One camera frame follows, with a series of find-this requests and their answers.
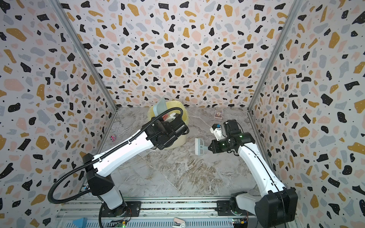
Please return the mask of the teal hand brush white bristles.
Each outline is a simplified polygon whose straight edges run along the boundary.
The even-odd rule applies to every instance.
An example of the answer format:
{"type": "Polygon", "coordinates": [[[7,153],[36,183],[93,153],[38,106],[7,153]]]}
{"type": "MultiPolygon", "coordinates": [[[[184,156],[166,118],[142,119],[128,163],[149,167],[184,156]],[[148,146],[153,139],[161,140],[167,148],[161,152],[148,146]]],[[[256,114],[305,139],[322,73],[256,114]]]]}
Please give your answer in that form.
{"type": "Polygon", "coordinates": [[[195,155],[201,156],[208,151],[208,147],[205,146],[203,139],[195,138],[195,155]]]}

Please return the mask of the teal plastic dustpan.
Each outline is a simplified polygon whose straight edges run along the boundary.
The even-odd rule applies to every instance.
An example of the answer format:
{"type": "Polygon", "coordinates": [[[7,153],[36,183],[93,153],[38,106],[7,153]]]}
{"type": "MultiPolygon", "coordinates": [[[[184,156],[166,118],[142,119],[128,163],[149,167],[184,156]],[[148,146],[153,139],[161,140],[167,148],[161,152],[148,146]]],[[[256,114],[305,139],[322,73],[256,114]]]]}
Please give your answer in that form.
{"type": "Polygon", "coordinates": [[[167,110],[167,105],[166,105],[166,100],[164,97],[162,97],[157,104],[155,104],[153,106],[153,114],[155,116],[160,115],[161,113],[163,113],[164,111],[167,110]]]}

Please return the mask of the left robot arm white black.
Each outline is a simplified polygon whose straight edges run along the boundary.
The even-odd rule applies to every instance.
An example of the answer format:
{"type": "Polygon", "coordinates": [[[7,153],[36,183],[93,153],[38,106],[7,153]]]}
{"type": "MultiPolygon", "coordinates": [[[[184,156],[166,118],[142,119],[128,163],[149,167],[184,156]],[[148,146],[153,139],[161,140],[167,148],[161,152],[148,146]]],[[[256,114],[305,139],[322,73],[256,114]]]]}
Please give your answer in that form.
{"type": "Polygon", "coordinates": [[[111,177],[112,172],[141,152],[152,148],[168,148],[180,136],[188,133],[189,128],[179,113],[173,112],[165,120],[162,116],[152,118],[125,142],[91,159],[92,162],[96,161],[86,168],[91,194],[97,196],[109,210],[126,207],[122,193],[111,177]]]}

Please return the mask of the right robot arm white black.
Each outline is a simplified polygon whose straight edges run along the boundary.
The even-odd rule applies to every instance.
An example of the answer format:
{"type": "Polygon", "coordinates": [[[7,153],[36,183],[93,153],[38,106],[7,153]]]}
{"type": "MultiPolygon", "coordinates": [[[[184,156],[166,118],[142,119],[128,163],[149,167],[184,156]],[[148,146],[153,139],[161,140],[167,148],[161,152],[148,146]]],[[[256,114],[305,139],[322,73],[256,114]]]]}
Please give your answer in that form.
{"type": "Polygon", "coordinates": [[[249,214],[255,215],[257,222],[264,228],[287,225],[294,221],[298,203],[296,190],[288,189],[278,179],[262,157],[252,135],[244,132],[236,120],[214,124],[210,131],[215,139],[207,149],[213,154],[227,152],[242,158],[259,191],[257,196],[248,192],[233,193],[229,204],[219,205],[216,210],[220,213],[227,210],[235,215],[245,215],[243,221],[234,220],[238,227],[248,223],[249,214]]]}

